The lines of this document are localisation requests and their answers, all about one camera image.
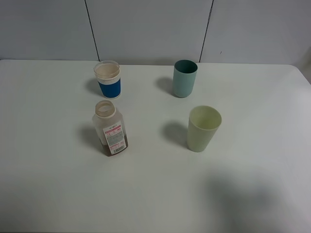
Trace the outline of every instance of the white table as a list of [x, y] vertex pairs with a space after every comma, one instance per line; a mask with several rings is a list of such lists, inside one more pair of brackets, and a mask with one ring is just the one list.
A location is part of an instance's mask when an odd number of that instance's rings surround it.
[[[96, 63], [0, 61], [1, 231], [311, 232], [311, 86], [295, 67], [201, 63], [180, 99], [172, 66], [121, 66], [129, 148], [105, 157]], [[223, 123], [195, 153], [202, 104]]]

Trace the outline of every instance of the red and white label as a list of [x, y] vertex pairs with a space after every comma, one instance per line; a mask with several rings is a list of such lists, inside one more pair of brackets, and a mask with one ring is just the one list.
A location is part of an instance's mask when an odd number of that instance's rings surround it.
[[126, 148], [121, 121], [103, 129], [111, 154]]

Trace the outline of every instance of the light green plastic cup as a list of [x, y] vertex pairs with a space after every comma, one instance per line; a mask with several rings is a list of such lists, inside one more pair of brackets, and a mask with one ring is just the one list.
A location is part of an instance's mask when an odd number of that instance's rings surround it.
[[191, 151], [202, 152], [222, 122], [220, 113], [209, 106], [193, 108], [189, 116], [187, 144]]

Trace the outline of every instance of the blue label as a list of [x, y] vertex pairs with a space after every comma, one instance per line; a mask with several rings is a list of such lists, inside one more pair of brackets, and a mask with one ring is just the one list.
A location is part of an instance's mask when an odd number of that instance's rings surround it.
[[98, 82], [101, 87], [102, 93], [107, 98], [115, 98], [121, 93], [121, 79], [114, 84], [104, 85]]

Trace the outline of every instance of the translucent plastic bottle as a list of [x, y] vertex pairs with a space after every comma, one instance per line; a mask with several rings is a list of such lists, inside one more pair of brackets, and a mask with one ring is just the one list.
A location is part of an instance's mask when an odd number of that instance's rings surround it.
[[112, 102], [98, 102], [92, 120], [105, 155], [118, 154], [128, 147], [123, 116]]

